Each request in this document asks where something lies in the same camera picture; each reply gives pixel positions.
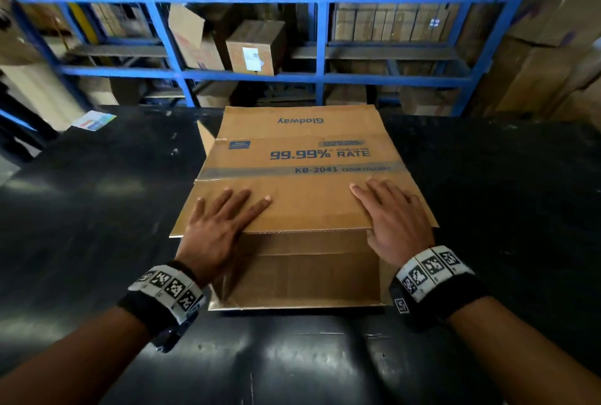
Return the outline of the plain brown cardboard box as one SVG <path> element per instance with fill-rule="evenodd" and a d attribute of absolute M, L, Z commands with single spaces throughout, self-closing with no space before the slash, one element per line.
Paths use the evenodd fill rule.
<path fill-rule="evenodd" d="M 458 89 L 402 86 L 398 96 L 405 115 L 448 117 L 459 92 Z"/>
<path fill-rule="evenodd" d="M 146 90 L 143 79 L 80 77 L 79 88 L 94 105 L 139 105 Z"/>
<path fill-rule="evenodd" d="M 225 108 L 235 99 L 238 85 L 235 81 L 205 82 L 196 91 L 197 101 L 200 107 Z"/>
<path fill-rule="evenodd" d="M 325 105 L 367 105 L 365 85 L 332 85 L 326 90 Z"/>

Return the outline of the open-flap cardboard box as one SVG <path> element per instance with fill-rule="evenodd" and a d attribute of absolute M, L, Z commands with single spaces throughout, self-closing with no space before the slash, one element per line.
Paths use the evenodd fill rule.
<path fill-rule="evenodd" d="M 225 71 L 213 33 L 207 29 L 207 21 L 199 13 L 185 5 L 172 3 L 168 27 L 187 68 Z"/>

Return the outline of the stack of large cardboard boxes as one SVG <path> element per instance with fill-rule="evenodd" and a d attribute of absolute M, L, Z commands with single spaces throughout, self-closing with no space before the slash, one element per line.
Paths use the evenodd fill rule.
<path fill-rule="evenodd" d="M 523 0 L 466 106 L 474 117 L 538 117 L 601 73 L 601 0 Z"/>

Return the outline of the person's left hand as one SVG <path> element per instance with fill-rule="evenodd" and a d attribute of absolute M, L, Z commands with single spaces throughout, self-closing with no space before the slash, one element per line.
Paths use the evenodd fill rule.
<path fill-rule="evenodd" d="M 205 207 L 204 222 L 193 227 L 193 212 L 176 252 L 175 260 L 187 265 L 196 276 L 196 283 L 205 288 L 219 278 L 233 262 L 234 245 L 249 224 L 229 224 L 224 221 L 224 204 L 229 198 L 226 188 Z M 252 222 L 271 204 L 265 196 L 245 209 L 252 209 Z"/>

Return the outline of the large pale cardboard box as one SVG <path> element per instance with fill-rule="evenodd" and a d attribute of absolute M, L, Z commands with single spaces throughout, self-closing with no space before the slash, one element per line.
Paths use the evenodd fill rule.
<path fill-rule="evenodd" d="M 0 70 L 22 97 L 56 131 L 69 129 L 87 110 L 81 108 L 44 62 L 0 64 Z"/>

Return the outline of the small white-label cardboard box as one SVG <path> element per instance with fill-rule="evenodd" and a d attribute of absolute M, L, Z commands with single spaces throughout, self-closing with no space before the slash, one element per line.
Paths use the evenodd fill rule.
<path fill-rule="evenodd" d="M 275 76 L 287 50 L 286 23 L 245 20 L 226 39 L 226 46 L 233 72 Z"/>

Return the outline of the colourful paper leaflet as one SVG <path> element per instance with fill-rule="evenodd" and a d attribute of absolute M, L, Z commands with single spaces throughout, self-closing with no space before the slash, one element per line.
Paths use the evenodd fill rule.
<path fill-rule="evenodd" d="M 79 119 L 75 120 L 71 124 L 71 127 L 87 131 L 98 131 L 115 119 L 116 115 L 90 110 Z"/>

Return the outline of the person's left forearm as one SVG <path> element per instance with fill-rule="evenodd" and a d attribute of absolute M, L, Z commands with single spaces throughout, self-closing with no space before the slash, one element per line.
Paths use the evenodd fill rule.
<path fill-rule="evenodd" d="M 0 405 L 94 405 L 151 341 L 112 307 L 0 378 Z"/>

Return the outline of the large printed cardboard box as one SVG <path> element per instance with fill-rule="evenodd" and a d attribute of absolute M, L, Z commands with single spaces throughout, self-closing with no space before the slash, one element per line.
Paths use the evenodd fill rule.
<path fill-rule="evenodd" d="M 244 230 L 242 259 L 210 286 L 208 310 L 391 305 L 395 271 L 369 247 L 371 220 L 350 192 L 369 178 L 419 197 L 438 223 L 373 105 L 231 107 L 217 135 L 198 120 L 206 159 L 170 237 L 182 237 L 198 198 L 251 189 L 273 203 Z"/>

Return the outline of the blue metal shelf rack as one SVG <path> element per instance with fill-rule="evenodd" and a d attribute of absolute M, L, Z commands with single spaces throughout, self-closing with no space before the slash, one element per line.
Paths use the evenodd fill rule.
<path fill-rule="evenodd" d="M 200 107 L 205 82 L 235 81 L 258 87 L 300 86 L 324 105 L 332 85 L 365 85 L 377 101 L 392 102 L 402 86 L 458 89 L 452 115 L 461 115 L 522 0 L 1 0 L 0 22 L 19 33 L 82 108 L 92 103 L 80 77 L 143 79 L 143 99 Z M 225 71 L 187 68 L 168 27 L 170 5 L 199 13 L 213 33 Z M 452 3 L 460 6 L 444 42 L 331 40 L 336 5 Z M 226 39 L 245 20 L 286 23 L 287 50 L 275 76 L 232 70 Z"/>

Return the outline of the row of narrow cardboard boxes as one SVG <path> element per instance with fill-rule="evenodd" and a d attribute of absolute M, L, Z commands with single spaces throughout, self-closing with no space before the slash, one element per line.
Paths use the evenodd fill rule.
<path fill-rule="evenodd" d="M 459 8 L 452 3 L 336 5 L 331 40 L 444 42 Z"/>

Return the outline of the person's right hand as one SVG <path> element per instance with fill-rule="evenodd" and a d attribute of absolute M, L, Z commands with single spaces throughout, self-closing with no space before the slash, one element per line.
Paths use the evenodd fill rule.
<path fill-rule="evenodd" d="M 372 227 L 367 231 L 368 245 L 384 262 L 400 269 L 411 258 L 433 247 L 435 241 L 427 214 L 414 216 L 408 211 L 408 195 L 413 194 L 405 192 L 393 182 L 391 183 L 399 192 L 399 211 L 367 211 L 367 187 L 364 189 L 351 183 L 350 191 L 363 205 L 372 221 Z"/>

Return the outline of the person's right forearm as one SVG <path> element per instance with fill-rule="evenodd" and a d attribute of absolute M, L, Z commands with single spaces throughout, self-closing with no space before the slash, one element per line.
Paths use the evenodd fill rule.
<path fill-rule="evenodd" d="M 601 378 L 487 296 L 448 318 L 508 405 L 601 405 Z"/>

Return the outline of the black marker wristband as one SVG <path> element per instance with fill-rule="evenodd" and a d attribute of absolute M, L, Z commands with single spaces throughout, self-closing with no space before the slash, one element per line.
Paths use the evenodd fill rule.
<path fill-rule="evenodd" d="M 444 245 L 410 258 L 388 290 L 392 306 L 413 332 L 444 324 L 468 304 L 491 296 L 474 271 Z"/>
<path fill-rule="evenodd" d="M 139 320 L 158 352 L 169 353 L 208 303 L 191 269 L 180 261 L 153 266 L 132 283 L 117 307 Z"/>

